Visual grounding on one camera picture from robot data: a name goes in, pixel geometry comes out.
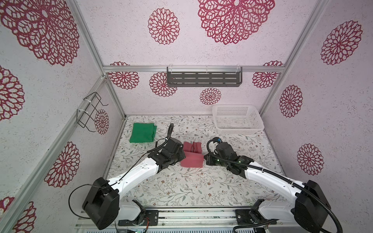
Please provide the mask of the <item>pink tank top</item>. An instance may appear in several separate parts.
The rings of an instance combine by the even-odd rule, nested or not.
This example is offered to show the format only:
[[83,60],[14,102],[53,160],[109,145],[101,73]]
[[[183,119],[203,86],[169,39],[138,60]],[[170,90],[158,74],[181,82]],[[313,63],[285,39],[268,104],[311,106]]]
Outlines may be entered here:
[[204,164],[204,155],[201,142],[184,142],[183,151],[185,159],[181,161],[181,167],[184,168],[202,168]]

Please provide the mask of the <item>green tank top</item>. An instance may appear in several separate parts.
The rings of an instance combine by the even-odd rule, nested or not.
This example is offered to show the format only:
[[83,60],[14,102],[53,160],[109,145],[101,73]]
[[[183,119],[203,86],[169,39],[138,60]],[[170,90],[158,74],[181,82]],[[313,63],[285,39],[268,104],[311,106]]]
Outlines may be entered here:
[[154,123],[134,123],[130,143],[150,143],[154,141],[157,126]]

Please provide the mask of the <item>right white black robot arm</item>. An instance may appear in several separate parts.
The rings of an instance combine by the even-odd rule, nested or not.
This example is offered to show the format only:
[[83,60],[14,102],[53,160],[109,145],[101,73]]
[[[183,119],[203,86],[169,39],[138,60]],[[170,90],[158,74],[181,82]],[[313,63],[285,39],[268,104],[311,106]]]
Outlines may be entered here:
[[260,183],[286,199],[283,204],[257,200],[244,215],[245,221],[234,227],[235,231],[240,228],[264,227],[282,220],[297,223],[310,233],[325,232],[323,224],[330,205],[315,182],[303,183],[290,179],[246,156],[228,159],[209,153],[205,155],[205,160],[209,166],[225,167],[234,175]]

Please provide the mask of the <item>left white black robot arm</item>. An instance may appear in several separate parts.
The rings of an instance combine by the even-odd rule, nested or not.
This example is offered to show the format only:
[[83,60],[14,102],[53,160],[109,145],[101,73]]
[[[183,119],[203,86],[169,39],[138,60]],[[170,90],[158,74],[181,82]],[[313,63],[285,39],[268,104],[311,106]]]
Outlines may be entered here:
[[95,180],[83,202],[83,210],[97,229],[103,230],[116,221],[143,223],[146,209],[136,200],[122,202],[122,197],[144,180],[185,159],[182,144],[164,146],[124,174]]

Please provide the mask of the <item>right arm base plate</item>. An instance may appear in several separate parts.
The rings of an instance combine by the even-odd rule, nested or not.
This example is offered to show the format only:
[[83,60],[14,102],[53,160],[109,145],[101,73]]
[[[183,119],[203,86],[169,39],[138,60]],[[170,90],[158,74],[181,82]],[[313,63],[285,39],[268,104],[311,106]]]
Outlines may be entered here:
[[276,219],[266,219],[256,209],[235,210],[238,225],[260,225],[277,222]]

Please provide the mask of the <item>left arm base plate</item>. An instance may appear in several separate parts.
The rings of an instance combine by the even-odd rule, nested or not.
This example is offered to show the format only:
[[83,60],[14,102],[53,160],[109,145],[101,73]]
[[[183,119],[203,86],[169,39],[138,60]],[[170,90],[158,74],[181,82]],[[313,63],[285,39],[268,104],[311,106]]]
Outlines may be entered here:
[[159,219],[158,210],[142,211],[135,220],[119,220],[118,226],[157,226]]

